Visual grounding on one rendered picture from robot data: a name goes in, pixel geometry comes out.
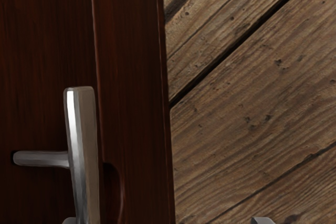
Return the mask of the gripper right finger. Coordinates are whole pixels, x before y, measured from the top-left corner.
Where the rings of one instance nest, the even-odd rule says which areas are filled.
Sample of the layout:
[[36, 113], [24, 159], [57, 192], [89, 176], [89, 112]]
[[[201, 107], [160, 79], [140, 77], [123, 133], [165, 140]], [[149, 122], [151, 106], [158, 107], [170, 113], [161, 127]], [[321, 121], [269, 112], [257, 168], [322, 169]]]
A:
[[275, 224], [275, 222], [268, 217], [252, 217], [250, 224]]

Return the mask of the dark brown wooden drawer cabinet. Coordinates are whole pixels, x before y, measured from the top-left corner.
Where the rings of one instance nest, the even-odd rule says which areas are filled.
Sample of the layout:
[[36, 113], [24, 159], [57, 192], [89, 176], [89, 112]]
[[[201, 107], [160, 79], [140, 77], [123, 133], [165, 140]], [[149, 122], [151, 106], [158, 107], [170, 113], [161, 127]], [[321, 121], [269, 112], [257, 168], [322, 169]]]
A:
[[0, 0], [0, 224], [61, 224], [64, 166], [20, 166], [97, 136], [101, 224], [175, 224], [163, 0]]

